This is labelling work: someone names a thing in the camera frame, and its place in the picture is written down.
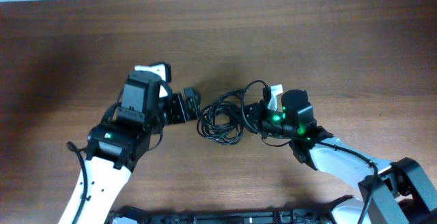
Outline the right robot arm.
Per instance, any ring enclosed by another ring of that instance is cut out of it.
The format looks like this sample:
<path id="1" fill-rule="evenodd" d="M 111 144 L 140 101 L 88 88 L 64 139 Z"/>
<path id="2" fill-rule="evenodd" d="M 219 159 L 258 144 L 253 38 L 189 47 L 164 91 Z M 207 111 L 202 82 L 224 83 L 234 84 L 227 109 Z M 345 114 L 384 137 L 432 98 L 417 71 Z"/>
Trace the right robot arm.
<path id="1" fill-rule="evenodd" d="M 269 91 L 259 103 L 242 105 L 242 121 L 262 139 L 285 139 L 300 163 L 360 191 L 361 199 L 330 209 L 334 223 L 436 222 L 436 187 L 416 160 L 391 161 L 351 148 L 317 124 L 305 90 L 285 92 L 281 110 L 271 108 L 275 96 Z"/>

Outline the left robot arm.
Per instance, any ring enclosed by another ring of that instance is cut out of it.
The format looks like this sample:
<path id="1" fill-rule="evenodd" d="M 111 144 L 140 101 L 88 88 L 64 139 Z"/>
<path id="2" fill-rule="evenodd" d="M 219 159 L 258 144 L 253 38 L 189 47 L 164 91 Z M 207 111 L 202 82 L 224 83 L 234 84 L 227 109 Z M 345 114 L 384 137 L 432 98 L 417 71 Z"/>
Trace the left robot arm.
<path id="1" fill-rule="evenodd" d="M 139 159 L 153 147 L 153 135 L 163 128 L 199 117 L 200 93 L 187 87 L 172 92 L 160 75 L 134 70 L 120 97 L 87 137 L 87 145 L 67 147 L 78 157 L 81 171 L 60 223 L 104 223 L 129 181 Z"/>

